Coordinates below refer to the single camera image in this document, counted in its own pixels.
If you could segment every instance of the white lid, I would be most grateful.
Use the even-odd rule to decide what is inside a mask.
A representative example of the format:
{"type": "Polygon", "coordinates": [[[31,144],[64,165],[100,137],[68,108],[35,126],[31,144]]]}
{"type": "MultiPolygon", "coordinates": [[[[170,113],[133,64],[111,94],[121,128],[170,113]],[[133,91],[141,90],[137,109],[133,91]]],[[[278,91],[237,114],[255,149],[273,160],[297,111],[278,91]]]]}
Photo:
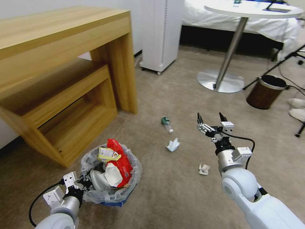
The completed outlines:
{"type": "Polygon", "coordinates": [[[96,190],[104,191],[111,189],[111,186],[107,182],[105,178],[105,173],[101,173],[97,170],[91,170],[90,171],[90,177],[92,184],[96,190]]]}

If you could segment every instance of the wooden shelf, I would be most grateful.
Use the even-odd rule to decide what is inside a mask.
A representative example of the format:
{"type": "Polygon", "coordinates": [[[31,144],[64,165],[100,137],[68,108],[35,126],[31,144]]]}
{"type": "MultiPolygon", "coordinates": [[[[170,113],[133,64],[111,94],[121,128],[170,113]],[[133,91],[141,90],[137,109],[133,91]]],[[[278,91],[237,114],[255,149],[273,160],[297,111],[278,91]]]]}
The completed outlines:
{"type": "Polygon", "coordinates": [[[109,108],[82,97],[39,130],[63,160],[70,164],[116,115],[116,108],[109,108]]]}
{"type": "Polygon", "coordinates": [[[129,11],[75,6],[0,28],[0,118],[41,154],[68,167],[117,106],[138,112],[129,11]]]}
{"type": "Polygon", "coordinates": [[[106,65],[77,58],[38,77],[1,103],[39,127],[109,76],[106,65]]]}

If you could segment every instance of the trash can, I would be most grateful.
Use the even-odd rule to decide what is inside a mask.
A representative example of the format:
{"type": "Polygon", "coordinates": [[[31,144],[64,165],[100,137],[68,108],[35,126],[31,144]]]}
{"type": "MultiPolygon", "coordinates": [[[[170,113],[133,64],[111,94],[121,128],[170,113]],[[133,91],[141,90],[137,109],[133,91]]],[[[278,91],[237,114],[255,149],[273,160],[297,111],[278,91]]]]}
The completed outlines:
{"type": "MultiPolygon", "coordinates": [[[[83,199],[86,202],[122,207],[133,189],[139,183],[142,173],[142,165],[138,158],[133,155],[130,149],[123,144],[120,145],[122,146],[124,154],[127,155],[130,165],[132,166],[132,176],[128,184],[123,188],[105,191],[96,190],[94,186],[90,187],[90,189],[84,191],[83,199]]],[[[80,169],[82,176],[87,176],[92,169],[95,169],[101,165],[101,161],[98,160],[99,147],[107,148],[107,144],[100,145],[83,156],[80,169]]]]}
{"type": "Polygon", "coordinates": [[[264,75],[259,78],[248,95],[247,103],[254,108],[267,110],[286,87],[285,80],[273,75],[264,75]]]}

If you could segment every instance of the white wall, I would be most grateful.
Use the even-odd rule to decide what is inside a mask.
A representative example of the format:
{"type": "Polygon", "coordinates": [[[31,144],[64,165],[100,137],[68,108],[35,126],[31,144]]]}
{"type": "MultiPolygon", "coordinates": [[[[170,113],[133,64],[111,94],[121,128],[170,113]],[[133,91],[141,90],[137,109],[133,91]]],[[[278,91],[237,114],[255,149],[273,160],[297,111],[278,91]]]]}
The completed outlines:
{"type": "MultiPolygon", "coordinates": [[[[133,52],[142,49],[142,0],[0,0],[0,20],[56,10],[73,5],[121,8],[131,11],[133,52]]],[[[82,55],[89,59],[88,53],[82,55]]],[[[0,119],[0,148],[15,139],[18,135],[0,119]]]]}

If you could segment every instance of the round metal table base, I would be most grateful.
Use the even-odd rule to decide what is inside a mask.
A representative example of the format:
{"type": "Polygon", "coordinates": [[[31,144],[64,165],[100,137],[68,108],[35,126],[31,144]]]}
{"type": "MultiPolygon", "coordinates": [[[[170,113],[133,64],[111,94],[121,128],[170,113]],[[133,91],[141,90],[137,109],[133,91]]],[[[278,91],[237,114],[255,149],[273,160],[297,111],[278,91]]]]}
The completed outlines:
{"type": "Polygon", "coordinates": [[[225,74],[219,88],[214,88],[218,74],[219,70],[206,70],[198,73],[197,80],[202,86],[217,92],[234,93],[244,88],[243,78],[229,73],[225,74]]]}

